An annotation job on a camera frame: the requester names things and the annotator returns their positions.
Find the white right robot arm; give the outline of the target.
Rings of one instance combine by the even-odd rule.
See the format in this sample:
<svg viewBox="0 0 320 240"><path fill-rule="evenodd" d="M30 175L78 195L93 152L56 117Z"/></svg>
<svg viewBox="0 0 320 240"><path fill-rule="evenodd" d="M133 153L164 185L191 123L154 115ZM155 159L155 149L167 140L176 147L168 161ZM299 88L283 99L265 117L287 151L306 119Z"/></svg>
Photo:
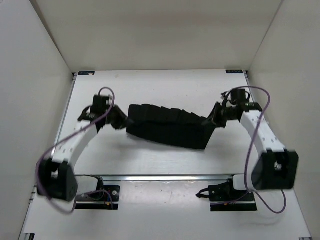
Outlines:
<svg viewBox="0 0 320 240"><path fill-rule="evenodd" d="M226 198L236 200L244 190L291 190L296 180L299 155L288 150L275 136L257 102L242 102L229 107L216 102L204 123L225 128L228 121L235 120L251 137L249 149L256 149L258 159L253 161L253 167L245 163L244 173L232 177L232 183L224 187Z"/></svg>

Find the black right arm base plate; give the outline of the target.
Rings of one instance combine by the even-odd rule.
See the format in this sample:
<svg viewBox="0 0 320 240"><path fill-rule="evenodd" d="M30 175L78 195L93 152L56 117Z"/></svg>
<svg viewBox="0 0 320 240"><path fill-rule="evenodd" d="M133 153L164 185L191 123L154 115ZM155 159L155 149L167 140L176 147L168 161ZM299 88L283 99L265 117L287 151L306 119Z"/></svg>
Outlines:
<svg viewBox="0 0 320 240"><path fill-rule="evenodd" d="M206 175L207 187L195 196L208 199L211 212L255 212L258 210L255 196L247 190L237 190L231 175Z"/></svg>

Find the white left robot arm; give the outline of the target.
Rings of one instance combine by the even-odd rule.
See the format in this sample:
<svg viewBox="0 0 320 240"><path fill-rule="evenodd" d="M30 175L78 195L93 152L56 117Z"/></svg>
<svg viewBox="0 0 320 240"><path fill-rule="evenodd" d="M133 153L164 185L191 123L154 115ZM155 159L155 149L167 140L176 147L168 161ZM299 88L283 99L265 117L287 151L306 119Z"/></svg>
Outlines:
<svg viewBox="0 0 320 240"><path fill-rule="evenodd" d="M98 176L75 176L74 168L83 151L106 125L115 130L127 127L127 115L114 105L102 112L93 112L92 106L87 106L79 116L74 137L64 141L52 156L40 162L37 168L37 192L49 200L57 199L71 202L76 196L89 194L93 199L104 195L105 187Z"/></svg>

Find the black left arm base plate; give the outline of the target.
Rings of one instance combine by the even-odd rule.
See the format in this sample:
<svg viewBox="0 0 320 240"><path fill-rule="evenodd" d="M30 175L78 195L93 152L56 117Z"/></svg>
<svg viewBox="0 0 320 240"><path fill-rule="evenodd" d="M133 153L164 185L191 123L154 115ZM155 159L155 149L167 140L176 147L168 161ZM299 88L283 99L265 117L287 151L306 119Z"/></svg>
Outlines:
<svg viewBox="0 0 320 240"><path fill-rule="evenodd" d="M76 210L110 210L119 209L121 186L104 181L102 176L80 175L78 192L75 198Z"/></svg>

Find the black pleated skirt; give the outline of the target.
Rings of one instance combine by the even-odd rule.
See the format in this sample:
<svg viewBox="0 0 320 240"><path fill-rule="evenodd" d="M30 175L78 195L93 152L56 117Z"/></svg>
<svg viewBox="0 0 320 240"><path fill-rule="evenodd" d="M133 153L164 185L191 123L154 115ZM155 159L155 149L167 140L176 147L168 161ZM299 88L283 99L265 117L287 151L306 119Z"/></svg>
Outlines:
<svg viewBox="0 0 320 240"><path fill-rule="evenodd" d="M216 127L203 116L178 108L131 104L126 132L158 144L205 150Z"/></svg>

